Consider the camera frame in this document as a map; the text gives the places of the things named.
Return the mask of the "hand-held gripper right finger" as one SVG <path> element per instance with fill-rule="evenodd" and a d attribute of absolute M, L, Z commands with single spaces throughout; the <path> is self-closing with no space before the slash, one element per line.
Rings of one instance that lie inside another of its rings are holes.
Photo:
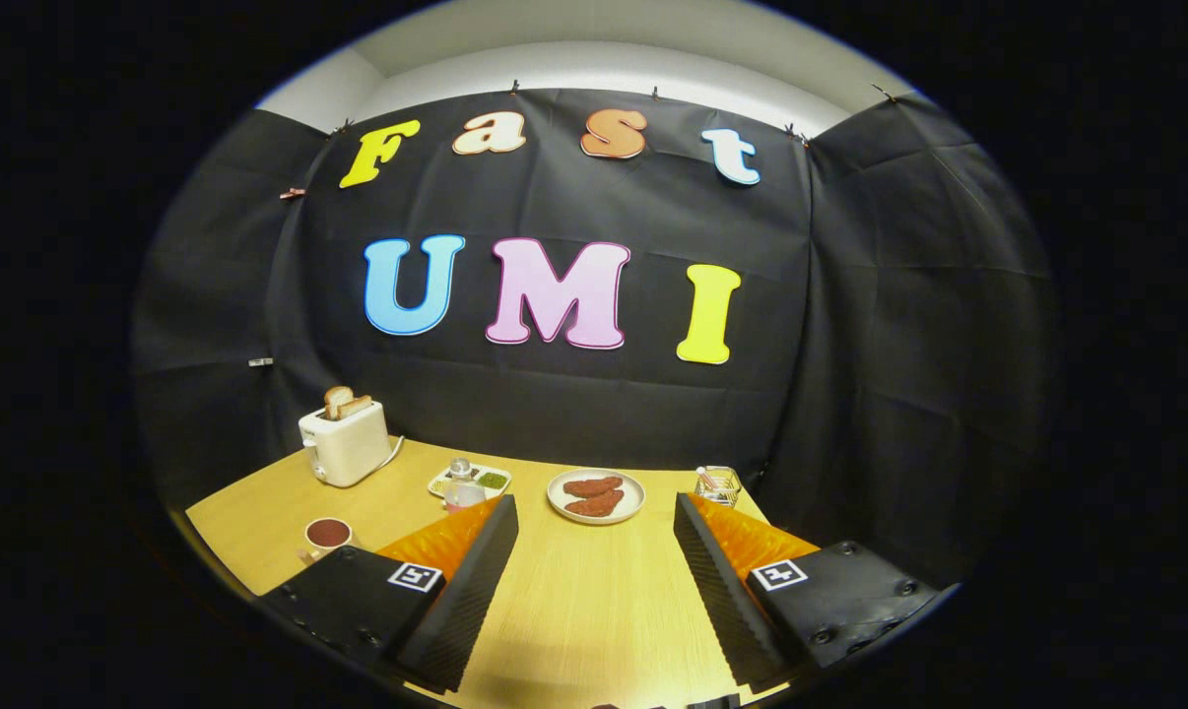
<path fill-rule="evenodd" d="M 895 642 L 949 597 L 871 547 L 815 547 L 697 494 L 674 534 L 737 683 L 814 686 Z"/>

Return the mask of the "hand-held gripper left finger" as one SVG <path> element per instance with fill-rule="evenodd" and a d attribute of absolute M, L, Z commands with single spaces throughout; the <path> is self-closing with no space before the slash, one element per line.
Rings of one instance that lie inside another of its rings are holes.
<path fill-rule="evenodd" d="M 497 495 L 378 551 L 337 547 L 259 607 L 360 672 L 456 691 L 518 531 L 514 496 Z"/>

